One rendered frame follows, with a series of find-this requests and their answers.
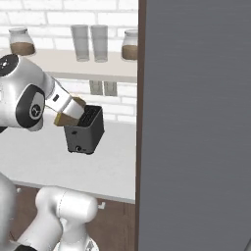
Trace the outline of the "tall grey fridge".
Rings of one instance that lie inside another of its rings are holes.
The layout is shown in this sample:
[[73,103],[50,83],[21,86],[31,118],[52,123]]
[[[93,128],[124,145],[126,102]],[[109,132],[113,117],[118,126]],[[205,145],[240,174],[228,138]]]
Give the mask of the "tall grey fridge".
[[147,0],[139,251],[251,239],[251,0]]

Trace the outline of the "glass jar with brown contents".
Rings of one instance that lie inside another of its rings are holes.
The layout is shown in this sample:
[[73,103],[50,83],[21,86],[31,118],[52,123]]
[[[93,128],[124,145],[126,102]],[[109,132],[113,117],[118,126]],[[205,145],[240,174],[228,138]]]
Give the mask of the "glass jar with brown contents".
[[127,29],[122,46],[122,58],[128,61],[137,60],[138,30]]
[[29,56],[35,53],[35,47],[26,27],[9,29],[10,49],[13,54]]

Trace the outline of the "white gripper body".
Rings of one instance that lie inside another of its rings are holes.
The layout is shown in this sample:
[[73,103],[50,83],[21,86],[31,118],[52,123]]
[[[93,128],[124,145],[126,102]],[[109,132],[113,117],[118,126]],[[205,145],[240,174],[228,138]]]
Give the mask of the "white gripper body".
[[74,97],[69,104],[64,108],[63,114],[70,116],[74,119],[79,119],[83,114],[83,107],[78,103]]

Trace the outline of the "clear drinking glass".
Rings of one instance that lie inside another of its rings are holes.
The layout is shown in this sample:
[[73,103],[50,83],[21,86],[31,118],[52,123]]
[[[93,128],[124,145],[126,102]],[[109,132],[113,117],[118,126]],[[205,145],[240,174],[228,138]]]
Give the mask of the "clear drinking glass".
[[90,27],[94,61],[104,63],[108,61],[108,27],[106,25],[92,25]]
[[75,48],[75,56],[79,62],[89,60],[89,40],[87,25],[72,25],[72,38]]

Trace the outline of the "black toaster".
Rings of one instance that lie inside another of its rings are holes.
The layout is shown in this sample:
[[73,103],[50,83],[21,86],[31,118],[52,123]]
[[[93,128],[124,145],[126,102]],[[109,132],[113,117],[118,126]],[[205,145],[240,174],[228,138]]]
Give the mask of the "black toaster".
[[64,131],[69,152],[93,154],[105,132],[102,107],[86,105],[78,124],[65,125]]

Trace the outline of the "brown side panel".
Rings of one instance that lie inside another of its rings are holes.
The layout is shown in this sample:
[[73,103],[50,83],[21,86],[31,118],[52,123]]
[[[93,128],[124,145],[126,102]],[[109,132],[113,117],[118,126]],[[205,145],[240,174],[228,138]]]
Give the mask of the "brown side panel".
[[137,117],[136,117],[136,173],[135,173],[135,229],[134,251],[139,251],[139,208],[140,208],[140,175],[141,146],[143,121],[143,88],[145,60],[145,28],[147,0],[138,0],[138,52],[137,52]]

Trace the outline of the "white wall shelf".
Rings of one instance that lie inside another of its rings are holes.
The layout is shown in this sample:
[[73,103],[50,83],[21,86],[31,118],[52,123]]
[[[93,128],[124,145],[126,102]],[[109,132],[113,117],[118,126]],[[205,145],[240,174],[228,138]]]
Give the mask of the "white wall shelf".
[[38,49],[26,58],[40,68],[25,70],[26,78],[32,83],[43,81],[42,72],[54,78],[137,83],[137,63],[122,60],[116,52],[111,52],[105,63],[96,63],[92,55],[89,61],[78,62],[75,52],[70,50]]

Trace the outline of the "tan bread slice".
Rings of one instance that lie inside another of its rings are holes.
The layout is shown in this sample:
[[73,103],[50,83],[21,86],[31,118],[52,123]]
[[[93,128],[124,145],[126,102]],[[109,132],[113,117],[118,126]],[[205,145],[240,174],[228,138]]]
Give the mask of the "tan bread slice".
[[[82,108],[85,107],[86,102],[84,100],[82,100],[80,97],[75,97],[74,100]],[[72,117],[65,115],[63,113],[58,113],[55,120],[54,120],[55,126],[76,126],[77,124],[78,124],[78,119],[72,118]]]

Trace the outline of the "grey wall socket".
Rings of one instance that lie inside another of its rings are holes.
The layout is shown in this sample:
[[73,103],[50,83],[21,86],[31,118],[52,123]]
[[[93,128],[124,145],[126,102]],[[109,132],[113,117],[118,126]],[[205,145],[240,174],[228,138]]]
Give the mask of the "grey wall socket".
[[106,96],[117,96],[117,83],[115,81],[105,81],[104,90]]
[[90,93],[92,95],[102,95],[103,94],[103,85],[99,80],[91,80],[89,82]]

